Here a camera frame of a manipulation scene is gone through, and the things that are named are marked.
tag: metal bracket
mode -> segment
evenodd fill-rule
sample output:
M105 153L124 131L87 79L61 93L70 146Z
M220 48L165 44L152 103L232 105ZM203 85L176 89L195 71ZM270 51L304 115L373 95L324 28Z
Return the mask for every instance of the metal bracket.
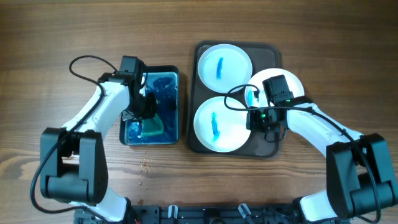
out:
M170 205L167 212L167 218L178 218L178 207L176 205Z
M251 218L251 212L245 203L239 205L238 210L242 217L248 222L248 224L254 224L253 219Z

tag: blue object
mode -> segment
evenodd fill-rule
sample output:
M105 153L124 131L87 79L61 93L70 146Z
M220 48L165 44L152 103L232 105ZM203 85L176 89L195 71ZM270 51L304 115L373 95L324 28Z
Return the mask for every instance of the blue object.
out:
M221 79L221 69L223 69L223 60L224 60L223 57L221 57L218 60L218 64L217 64L217 79Z
M218 137L220 136L220 132L218 131L218 128L217 128L217 117L216 117L216 113L212 113L211 114L211 127L213 128L213 135L214 135L214 138L213 138L213 141L216 141L217 139L218 139Z
M126 121L125 144L174 144L178 141L178 75L175 72L157 72L147 75L145 94L154 93L157 115L163 124L162 134L142 132L142 123Z
M142 120L141 137L155 136L163 134L163 132L163 121L157 113L153 118Z
M249 93L248 93L248 103L249 103L249 106L253 106L253 91L252 90L249 90Z

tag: metal tray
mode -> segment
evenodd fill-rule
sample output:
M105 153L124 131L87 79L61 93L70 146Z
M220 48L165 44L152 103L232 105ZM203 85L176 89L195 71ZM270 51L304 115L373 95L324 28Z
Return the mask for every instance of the metal tray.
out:
M254 132L249 136L243 146L232 152L215 152L200 143L193 130L193 118L199 106L206 100L216 97L224 96L222 93L216 93L208 89L200 80L198 75L197 63L200 56L211 46L217 44L232 44L243 49L248 55L253 65L252 76L257 72L267 68L281 68L282 63L279 51L270 44L255 43L255 42L232 42L221 40L204 40L199 42L195 48L195 55L193 58L193 72L191 82L190 101L188 106L188 121L187 121L187 143L189 148L198 153L218 154L224 156L239 156L239 157L253 157L259 159L269 159L277 155L280 149L280 142L266 142L264 140L264 133ZM244 89L232 94L232 97L244 102ZM267 140L273 141L278 139L279 135L272 133L267 136Z
M120 119L119 140L129 146L143 144L175 144L179 132L179 85L178 68L175 66L148 66L145 93L153 92L158 101L158 115L164 124L164 133L157 136L141 137L141 124Z

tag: white plate rim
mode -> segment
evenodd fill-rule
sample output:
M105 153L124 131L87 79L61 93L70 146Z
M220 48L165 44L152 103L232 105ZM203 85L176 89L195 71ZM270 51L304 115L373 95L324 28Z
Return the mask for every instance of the white plate rim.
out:
M284 69L281 69L281 68L268 68L268 69L261 70L260 72L257 72L255 75L253 75L251 77L251 79L248 81L248 84L255 85L255 86L258 87L258 89L260 89L260 91L262 91L262 90L264 90L264 88L262 86L262 83L252 83L252 80L254 78L257 79L259 77L262 77L260 79L266 80L268 78L275 77L275 76L278 76L278 75L285 75L287 78L291 78L295 83L299 83L300 84L300 85L297 86L298 95L294 96L294 97L304 96L304 94L305 94L304 86L300 82L299 78L297 78L290 71L284 70ZM244 102L246 103L246 106L249 106L249 103L248 103L249 90L250 90L249 86L244 90Z
M198 122L198 117L199 117L198 113L200 113L200 111L203 110L209 103L214 103L214 102L217 102L217 101L224 102L224 97L223 96L216 96L216 97L210 98L210 99L206 100L204 103L202 103L199 106L199 108L197 109L197 111L195 113L195 116L193 117L193 130L195 132L195 136L200 141L200 143L203 146L205 146L206 148L208 148L209 150L212 150L212 151L215 151L215 152L221 152L221 153L223 153L223 152L232 152L232 151L235 151L235 150L239 149L241 146L244 145L244 143L246 143L248 141L249 136L251 134L250 130L245 129L246 131L244 133L247 133L247 136L242 135L242 137L243 137L243 139L245 139L245 141L243 141L241 144L237 144L236 145L237 147L235 149L232 149L232 150L229 150L229 151L220 151L220 150L208 147L207 146L207 142L204 139L201 139L198 136L198 134L197 134L197 132L199 132L199 130L197 130L197 128L198 128L197 122ZM236 106L237 108L244 108L244 105L241 102L239 102L238 100L234 99L234 98L230 98L229 97L227 99L227 103L228 103L228 105L237 103L238 104L238 106ZM246 113L245 111L234 111L234 112Z
M250 71L250 72L247 72L247 73L246 73L246 78L244 79L244 81L243 81L242 84L246 84L246 83L250 80L250 78L251 78L251 76L252 76L252 74L253 74L253 65L252 65L252 63L251 63L250 57L249 57L249 55L248 55L242 48L237 47L237 46L235 46L235 45L233 45L233 44L217 44L217 45L211 46L209 49L205 50L205 52L200 56L199 61L198 61L198 65L197 65L197 72L198 72L198 76L199 76L201 82L202 82L209 90L215 91L215 92L217 92L217 93L227 93L228 91L223 92L223 91L217 91L217 90L211 89L211 88L205 83L205 81L203 80L203 78L202 78L203 74L201 74L201 71L200 71L199 68L201 68L201 67L203 66L203 63L204 63L205 59L206 59L211 53L213 53L213 52L216 51L216 50L222 49L222 48L227 48L227 49L235 50L235 51L237 51L240 55L243 56L243 59L244 59L244 61L246 62L246 65L247 65L247 69L248 69L248 71ZM242 89L242 88L237 88L237 89L235 89L234 91L232 91L232 93L234 93L234 92L236 92L236 91L239 91L240 89Z

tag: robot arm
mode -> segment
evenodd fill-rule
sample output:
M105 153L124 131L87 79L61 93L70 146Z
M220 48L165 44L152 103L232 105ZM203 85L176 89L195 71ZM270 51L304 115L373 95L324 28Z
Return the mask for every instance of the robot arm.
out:
M41 171L40 190L44 197L86 207L108 222L134 223L131 203L108 187L108 168L103 139L119 114L123 119L153 118L156 102L153 94L143 97L142 74L145 65L136 57L124 56L121 69L104 73L98 80L105 90L100 104L86 121L56 150ZM100 97L94 95L81 111L62 128L47 128L40 141L40 157L79 122ZM65 164L62 157L79 155L79 164Z
M283 75L264 80L263 85L268 102L276 107L310 110L250 111L248 127L272 131L282 125L303 136L326 157L326 189L300 199L300 213L306 222L336 217L348 219L375 211L375 197L379 199L380 208L398 204L398 186L391 157L386 141L380 135L364 136L350 130L320 111L305 96L294 98ZM352 139L343 135L341 130ZM351 141L362 151L354 150ZM358 164L364 166L362 158L367 160L370 170L358 175L355 167ZM373 192L370 175L374 177L377 196Z
M106 96L86 122L70 135L51 154L41 171L40 190L44 197L60 202L80 205L107 222L134 223L135 213L130 201L108 187L108 168L103 139L119 114L122 119L154 117L155 98L139 94L145 65L138 58L123 57L116 73L105 73L98 82ZM377 182L381 208L398 204L398 186L385 140L378 134L363 136L322 113L308 98L292 98L289 88L282 91L275 83L286 80L275 77L265 80L268 101L276 106L312 108L344 129L361 147L370 163ZM100 97L100 89L83 109L62 128L47 128L40 141L40 157L47 155L58 140L70 133L74 125L92 108ZM326 157L326 189L300 198L300 223L318 222L331 218L347 219L375 211L376 203L368 174L358 175L355 166L361 164L352 150L350 140L333 125L306 111L266 109L248 113L248 128L272 131L283 125L313 144ZM62 157L80 155L79 164L64 164Z

